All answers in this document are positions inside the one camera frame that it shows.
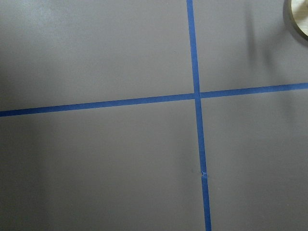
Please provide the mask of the grey cup yellow interior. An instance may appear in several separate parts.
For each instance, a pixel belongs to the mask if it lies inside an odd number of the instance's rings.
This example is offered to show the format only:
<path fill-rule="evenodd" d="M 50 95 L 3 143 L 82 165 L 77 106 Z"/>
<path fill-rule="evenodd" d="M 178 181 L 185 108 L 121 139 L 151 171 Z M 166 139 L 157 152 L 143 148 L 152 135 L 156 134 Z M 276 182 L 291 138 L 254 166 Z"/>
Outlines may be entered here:
<path fill-rule="evenodd" d="M 283 20 L 286 30 L 303 44 L 308 43 L 308 1 L 285 0 Z"/>

